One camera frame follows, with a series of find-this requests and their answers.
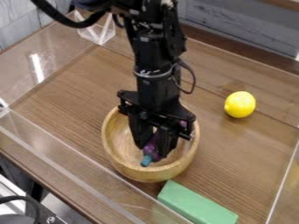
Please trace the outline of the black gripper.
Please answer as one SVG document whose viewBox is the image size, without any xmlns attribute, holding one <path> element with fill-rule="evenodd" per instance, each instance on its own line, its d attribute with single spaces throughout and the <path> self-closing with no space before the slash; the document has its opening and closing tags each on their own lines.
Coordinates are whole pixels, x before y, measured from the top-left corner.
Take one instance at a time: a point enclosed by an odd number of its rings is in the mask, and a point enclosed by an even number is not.
<svg viewBox="0 0 299 224">
<path fill-rule="evenodd" d="M 118 112 L 128 116 L 129 129 L 138 149 L 145 147 L 157 128 L 156 149 L 157 155 L 165 158 L 176 147 L 177 139 L 192 138 L 192 124 L 195 114 L 180 103 L 181 78 L 169 76 L 165 79 L 136 79 L 137 90 L 120 90 L 116 96 L 120 99 Z"/>
</svg>

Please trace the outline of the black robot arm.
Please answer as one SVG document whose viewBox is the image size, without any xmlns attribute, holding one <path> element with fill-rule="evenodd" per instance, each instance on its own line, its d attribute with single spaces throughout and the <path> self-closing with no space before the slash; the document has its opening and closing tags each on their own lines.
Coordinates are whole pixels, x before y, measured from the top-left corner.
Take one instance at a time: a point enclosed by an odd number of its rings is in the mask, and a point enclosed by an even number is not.
<svg viewBox="0 0 299 224">
<path fill-rule="evenodd" d="M 180 138 L 189 139 L 195 114 L 181 105 L 180 59 L 187 36 L 177 17 L 177 0 L 73 0 L 86 11 L 106 11 L 124 19 L 134 54 L 136 90 L 117 92 L 118 112 L 128 117 L 134 145 L 153 143 L 165 158 Z"/>
</svg>

